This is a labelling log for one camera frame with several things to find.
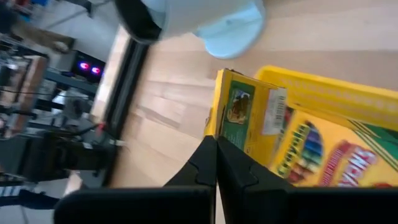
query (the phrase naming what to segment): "yellow crayon box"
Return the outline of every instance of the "yellow crayon box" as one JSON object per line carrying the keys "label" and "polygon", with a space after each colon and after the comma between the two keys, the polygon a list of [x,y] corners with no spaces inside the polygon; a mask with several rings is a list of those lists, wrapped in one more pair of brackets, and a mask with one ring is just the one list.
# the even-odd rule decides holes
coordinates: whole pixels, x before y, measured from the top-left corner
{"label": "yellow crayon box", "polygon": [[375,135],[287,108],[270,170],[298,187],[398,185],[398,145]]}
{"label": "yellow crayon box", "polygon": [[205,135],[224,136],[258,163],[268,166],[283,123],[285,89],[233,70],[218,72]]}

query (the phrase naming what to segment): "wooden table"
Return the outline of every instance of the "wooden table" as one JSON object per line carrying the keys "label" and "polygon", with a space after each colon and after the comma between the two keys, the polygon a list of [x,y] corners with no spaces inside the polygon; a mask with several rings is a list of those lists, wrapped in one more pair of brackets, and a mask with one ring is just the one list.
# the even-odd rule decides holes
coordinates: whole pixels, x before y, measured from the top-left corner
{"label": "wooden table", "polygon": [[[242,57],[215,59],[192,34],[150,49],[124,127],[129,149],[119,157],[110,187],[161,186],[183,166],[202,139],[219,69],[253,75],[263,65],[277,65],[398,90],[395,0],[265,2],[266,30]],[[92,111],[99,118],[126,41],[120,28]],[[74,185],[71,181],[68,190]],[[218,207],[219,223],[221,211]]]}

